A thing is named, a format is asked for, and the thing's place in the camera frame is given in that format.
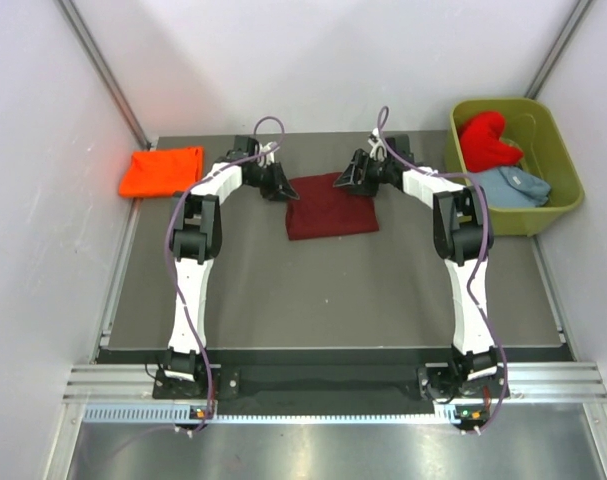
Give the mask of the dark red t shirt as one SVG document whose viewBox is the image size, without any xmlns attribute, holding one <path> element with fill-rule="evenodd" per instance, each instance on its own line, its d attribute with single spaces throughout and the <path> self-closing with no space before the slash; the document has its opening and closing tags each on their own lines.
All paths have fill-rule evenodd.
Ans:
<svg viewBox="0 0 607 480">
<path fill-rule="evenodd" d="M 287 205 L 285 227 L 290 241 L 379 230 L 373 199 L 335 187 L 339 176 L 339 172 L 332 172 L 291 181 L 299 199 L 290 200 Z"/>
</svg>

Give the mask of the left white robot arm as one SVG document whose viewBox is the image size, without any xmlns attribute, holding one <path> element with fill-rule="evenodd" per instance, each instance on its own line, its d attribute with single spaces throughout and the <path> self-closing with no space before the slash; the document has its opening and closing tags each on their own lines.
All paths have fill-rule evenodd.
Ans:
<svg viewBox="0 0 607 480">
<path fill-rule="evenodd" d="M 268 201 L 299 197 L 275 158 L 279 141 L 237 136 L 203 178 L 173 197 L 165 259 L 175 289 L 175 313 L 162 374 L 188 396 L 214 400 L 214 372 L 206 350 L 205 310 L 214 261 L 222 249 L 222 205 L 248 186 Z"/>
</svg>

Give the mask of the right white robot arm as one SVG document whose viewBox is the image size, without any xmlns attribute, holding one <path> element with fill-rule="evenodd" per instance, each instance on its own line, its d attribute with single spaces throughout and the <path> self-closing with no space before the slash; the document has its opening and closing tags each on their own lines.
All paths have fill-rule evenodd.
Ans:
<svg viewBox="0 0 607 480">
<path fill-rule="evenodd" d="M 456 182 L 454 174 L 413 163 L 409 137 L 368 136 L 370 149 L 354 152 L 334 186 L 373 197 L 386 184 L 429 207 L 433 244 L 446 266 L 453 297 L 455 330 L 448 371 L 423 381 L 425 395 L 451 401 L 470 396 L 499 373 L 501 348 L 488 325 L 486 272 L 493 243 L 485 195 Z"/>
</svg>

